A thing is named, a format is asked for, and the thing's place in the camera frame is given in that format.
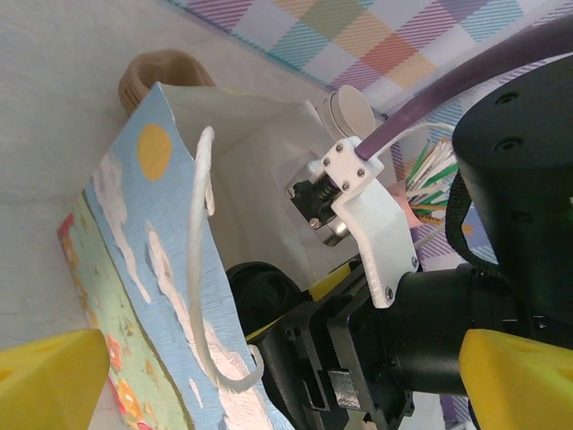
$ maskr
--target purple cable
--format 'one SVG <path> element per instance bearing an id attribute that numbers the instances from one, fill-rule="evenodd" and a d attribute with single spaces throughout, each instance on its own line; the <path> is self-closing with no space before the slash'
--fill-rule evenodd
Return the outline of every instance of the purple cable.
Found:
<path id="1" fill-rule="evenodd" d="M 573 13 L 529 28 L 467 60 L 408 101 L 356 147 L 369 159 L 398 134 L 439 105 L 502 73 L 535 61 L 573 52 Z"/>

